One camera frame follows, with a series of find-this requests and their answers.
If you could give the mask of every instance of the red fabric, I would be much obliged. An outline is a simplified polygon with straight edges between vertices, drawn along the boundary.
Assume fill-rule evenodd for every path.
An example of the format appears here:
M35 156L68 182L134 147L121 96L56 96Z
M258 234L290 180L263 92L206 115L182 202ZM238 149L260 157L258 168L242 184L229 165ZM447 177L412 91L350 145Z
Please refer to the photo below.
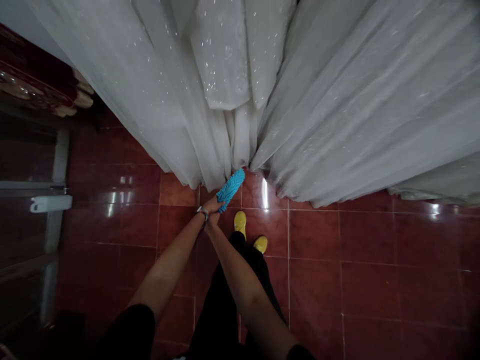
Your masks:
M56 115L66 107L72 115L80 91L78 84L70 66L0 24L0 94L3 98Z

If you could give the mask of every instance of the black sleeve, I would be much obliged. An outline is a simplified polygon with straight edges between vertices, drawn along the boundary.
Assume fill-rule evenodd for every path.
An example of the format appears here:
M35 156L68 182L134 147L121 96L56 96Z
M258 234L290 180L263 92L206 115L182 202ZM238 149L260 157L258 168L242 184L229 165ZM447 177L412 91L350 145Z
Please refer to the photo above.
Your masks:
M150 360L154 335L152 310L143 304L132 305L110 325L93 358Z
M315 358L306 348L297 344L288 352L286 360L315 360Z

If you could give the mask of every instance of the sheer white fabric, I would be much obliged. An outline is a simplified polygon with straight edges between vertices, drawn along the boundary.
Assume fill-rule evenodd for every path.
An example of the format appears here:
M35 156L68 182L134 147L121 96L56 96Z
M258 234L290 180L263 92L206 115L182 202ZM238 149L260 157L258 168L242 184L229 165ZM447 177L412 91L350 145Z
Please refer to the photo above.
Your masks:
M404 200L480 206L480 152L412 177L388 191Z
M301 1L250 167L318 207L479 151L478 14L469 1Z
M243 1L25 1L164 171L213 190L249 163L262 110L250 100ZM276 19L284 38L289 18ZM271 82L277 70L266 66Z
M322 206L480 151L473 1L302 0L288 32L295 0L25 1L192 188L249 163Z

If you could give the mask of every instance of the door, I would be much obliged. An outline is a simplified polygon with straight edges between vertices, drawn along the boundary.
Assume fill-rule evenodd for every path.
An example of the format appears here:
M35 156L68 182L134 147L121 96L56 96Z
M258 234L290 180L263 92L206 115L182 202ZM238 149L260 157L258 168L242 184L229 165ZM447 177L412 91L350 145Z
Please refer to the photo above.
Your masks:
M71 120L0 104L0 342L52 320Z

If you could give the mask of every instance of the yellow shoe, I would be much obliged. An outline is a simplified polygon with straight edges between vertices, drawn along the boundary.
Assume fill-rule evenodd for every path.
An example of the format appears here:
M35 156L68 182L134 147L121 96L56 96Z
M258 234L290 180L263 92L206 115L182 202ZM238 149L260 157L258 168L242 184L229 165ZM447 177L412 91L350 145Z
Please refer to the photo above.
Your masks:
M264 254L265 251L267 250L268 244L269 244L269 241L265 236L262 235L255 240L255 242L253 243L253 247L257 249L259 252L261 252L262 254Z
M247 240L247 232L245 228L247 226L247 216L243 211L237 211L235 219L233 220L235 231L239 231L243 234L245 241Z

